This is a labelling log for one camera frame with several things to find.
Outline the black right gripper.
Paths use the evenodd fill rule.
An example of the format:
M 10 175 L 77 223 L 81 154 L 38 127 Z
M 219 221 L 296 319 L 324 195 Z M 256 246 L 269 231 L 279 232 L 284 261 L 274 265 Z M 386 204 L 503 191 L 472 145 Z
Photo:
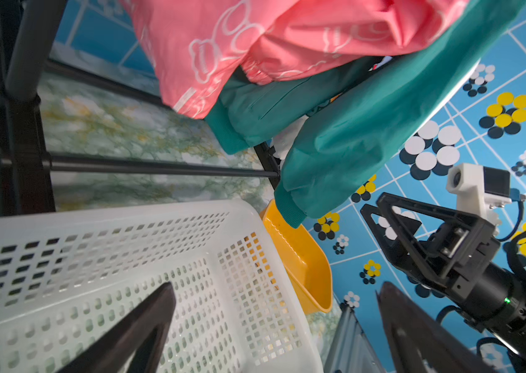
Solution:
M 376 204 L 363 205 L 361 214 L 387 261 L 455 302 L 469 296 L 500 247 L 497 227 L 484 219 L 469 224 L 455 209 L 389 193 Z M 420 240 L 424 219 L 438 227 Z

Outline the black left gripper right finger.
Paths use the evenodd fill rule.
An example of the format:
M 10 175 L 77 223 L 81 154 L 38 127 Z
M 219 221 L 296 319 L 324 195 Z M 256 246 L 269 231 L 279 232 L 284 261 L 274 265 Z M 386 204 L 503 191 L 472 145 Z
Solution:
M 390 282 L 376 294 L 397 372 L 492 372 L 455 337 Z

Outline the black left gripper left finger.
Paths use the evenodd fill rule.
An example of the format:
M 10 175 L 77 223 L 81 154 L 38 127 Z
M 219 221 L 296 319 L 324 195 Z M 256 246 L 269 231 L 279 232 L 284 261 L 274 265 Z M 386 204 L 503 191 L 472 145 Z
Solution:
M 176 298 L 168 282 L 113 326 L 61 372 L 157 371 L 171 328 Z

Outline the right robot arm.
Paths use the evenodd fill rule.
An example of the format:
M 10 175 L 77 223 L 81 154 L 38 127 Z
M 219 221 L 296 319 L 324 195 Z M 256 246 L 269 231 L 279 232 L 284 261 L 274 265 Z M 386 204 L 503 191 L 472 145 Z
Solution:
M 508 268 L 493 264 L 501 243 L 477 214 L 383 193 L 362 217 L 387 260 L 455 303 L 472 328 L 489 330 L 526 362 L 526 269 L 508 250 Z

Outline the yellow plastic tray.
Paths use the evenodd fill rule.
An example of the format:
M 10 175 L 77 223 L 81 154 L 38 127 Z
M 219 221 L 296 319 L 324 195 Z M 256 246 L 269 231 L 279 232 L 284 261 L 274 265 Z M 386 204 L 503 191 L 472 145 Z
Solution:
M 328 313 L 333 308 L 333 281 L 327 256 L 303 227 L 292 228 L 272 200 L 261 220 L 289 275 L 306 315 Z

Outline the white plastic basket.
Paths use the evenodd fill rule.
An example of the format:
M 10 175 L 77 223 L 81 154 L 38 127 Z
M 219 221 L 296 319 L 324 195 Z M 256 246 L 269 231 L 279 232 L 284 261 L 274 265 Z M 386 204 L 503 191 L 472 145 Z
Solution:
M 163 284 L 160 372 L 320 372 L 281 258 L 242 200 L 0 218 L 0 372 L 56 372 Z

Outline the green jacket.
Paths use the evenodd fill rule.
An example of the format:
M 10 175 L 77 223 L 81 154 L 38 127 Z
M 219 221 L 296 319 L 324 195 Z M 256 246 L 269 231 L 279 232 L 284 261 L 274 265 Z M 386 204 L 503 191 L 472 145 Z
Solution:
M 339 206 L 455 94 L 524 1 L 472 1 L 432 46 L 377 70 L 360 58 L 316 76 L 255 85 L 236 71 L 205 118 L 241 152 L 303 121 L 281 166 L 275 203 L 292 227 Z

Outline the pink jacket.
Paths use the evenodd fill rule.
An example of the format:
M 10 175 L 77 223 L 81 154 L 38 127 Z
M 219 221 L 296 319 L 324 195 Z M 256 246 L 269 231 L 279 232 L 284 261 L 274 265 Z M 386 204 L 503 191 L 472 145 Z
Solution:
M 238 69 L 258 85 L 432 45 L 467 1 L 125 1 L 175 112 L 202 119 Z

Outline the black clothes rack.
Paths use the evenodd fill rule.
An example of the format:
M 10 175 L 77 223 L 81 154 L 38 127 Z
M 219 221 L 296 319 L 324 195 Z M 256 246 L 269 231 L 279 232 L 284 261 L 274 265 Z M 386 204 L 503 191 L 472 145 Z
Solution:
M 49 152 L 37 94 L 45 71 L 145 104 L 163 105 L 152 94 L 49 57 L 66 5 L 0 1 L 0 216 L 55 211 L 53 172 L 257 177 L 278 186 L 278 163 L 265 143 L 254 148 L 260 170 Z

